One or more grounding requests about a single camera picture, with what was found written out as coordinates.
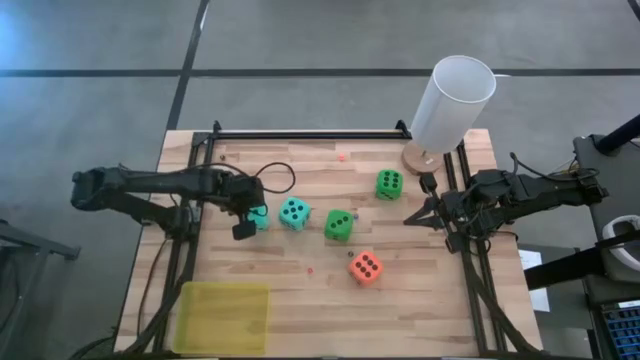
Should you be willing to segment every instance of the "die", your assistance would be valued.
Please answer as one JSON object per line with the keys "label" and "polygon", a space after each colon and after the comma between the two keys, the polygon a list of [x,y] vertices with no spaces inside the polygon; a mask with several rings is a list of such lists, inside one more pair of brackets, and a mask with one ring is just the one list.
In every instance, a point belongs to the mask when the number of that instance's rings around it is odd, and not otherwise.
{"label": "die", "polygon": [[395,170],[382,170],[376,181],[376,197],[381,200],[395,200],[402,195],[402,174]]}
{"label": "die", "polygon": [[309,216],[311,215],[311,207],[304,201],[290,197],[282,203],[280,207],[280,222],[291,230],[302,231]]}
{"label": "die", "polygon": [[249,209],[247,219],[255,221],[256,229],[260,231],[265,231],[269,228],[269,216],[267,214],[266,205]]}
{"label": "die", "polygon": [[331,210],[324,226],[324,236],[327,239],[347,242],[353,227],[353,215],[342,210]]}
{"label": "die", "polygon": [[378,258],[370,251],[363,251],[349,264],[347,270],[358,285],[371,285],[382,273],[384,267]]}

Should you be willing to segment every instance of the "black floor stripe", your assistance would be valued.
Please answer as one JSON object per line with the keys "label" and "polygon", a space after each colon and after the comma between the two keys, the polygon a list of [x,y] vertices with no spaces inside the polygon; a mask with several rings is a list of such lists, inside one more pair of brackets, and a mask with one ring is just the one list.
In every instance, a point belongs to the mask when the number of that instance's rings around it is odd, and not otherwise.
{"label": "black floor stripe", "polygon": [[0,77],[177,77],[181,70],[125,69],[125,70],[0,70]]}
{"label": "black floor stripe", "polygon": [[[496,75],[640,76],[640,68],[621,69],[492,69]],[[433,69],[195,69],[198,78],[427,77]]]}
{"label": "black floor stripe", "polygon": [[[193,66],[195,47],[190,48],[185,66]],[[640,68],[619,69],[492,69],[496,75],[514,77],[640,76]],[[0,70],[0,78],[33,77],[181,77],[188,78],[324,78],[324,77],[428,77],[433,69],[127,69],[127,70]]]}
{"label": "black floor stripe", "polygon": [[196,21],[193,24],[193,30],[191,31],[191,40],[189,41],[189,47],[187,48],[187,55],[185,56],[184,64],[182,65],[180,80],[178,80],[178,87],[176,89],[176,94],[173,97],[173,103],[171,103],[171,111],[169,112],[169,119],[167,120],[167,130],[175,130],[178,127],[180,111],[182,110],[184,97],[187,93],[187,85],[189,84],[189,72],[191,71],[193,62],[196,58],[196,50],[198,50],[198,43],[200,42],[200,36],[202,35],[202,27],[204,26],[204,19],[208,6],[209,0],[200,0],[200,6],[198,7],[198,12],[196,14]]}
{"label": "black floor stripe", "polygon": [[638,0],[627,0],[629,1],[629,6],[631,6],[631,10],[636,14],[636,18],[640,21],[640,4],[638,4]]}

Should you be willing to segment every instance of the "round wooden disc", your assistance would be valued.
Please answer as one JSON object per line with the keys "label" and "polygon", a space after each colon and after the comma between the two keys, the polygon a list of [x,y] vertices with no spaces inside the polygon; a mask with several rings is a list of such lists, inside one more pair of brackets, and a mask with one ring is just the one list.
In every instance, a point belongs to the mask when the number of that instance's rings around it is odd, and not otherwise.
{"label": "round wooden disc", "polygon": [[402,164],[413,175],[435,172],[442,166],[442,154],[425,153],[413,141],[409,141],[402,149]]}

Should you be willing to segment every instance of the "blue object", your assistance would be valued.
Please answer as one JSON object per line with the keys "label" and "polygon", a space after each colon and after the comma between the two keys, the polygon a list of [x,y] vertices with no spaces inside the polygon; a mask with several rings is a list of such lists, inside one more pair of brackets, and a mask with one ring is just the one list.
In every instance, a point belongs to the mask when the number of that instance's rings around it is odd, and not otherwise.
{"label": "blue object", "polygon": [[619,358],[640,359],[640,307],[605,310],[602,314]]}
{"label": "blue object", "polygon": [[249,209],[247,219],[255,221],[259,231],[265,231],[269,228],[269,215],[265,205]]}
{"label": "blue object", "polygon": [[309,221],[311,206],[306,202],[290,197],[280,207],[280,222],[291,230],[302,231]]}

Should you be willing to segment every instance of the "orange die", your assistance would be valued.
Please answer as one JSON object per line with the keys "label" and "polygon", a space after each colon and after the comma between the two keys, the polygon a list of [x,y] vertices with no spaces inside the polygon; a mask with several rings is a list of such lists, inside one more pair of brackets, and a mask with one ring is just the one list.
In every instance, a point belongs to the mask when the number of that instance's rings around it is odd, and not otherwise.
{"label": "orange die", "polygon": [[376,281],[384,267],[372,252],[363,251],[353,259],[347,269],[358,285],[367,286]]}

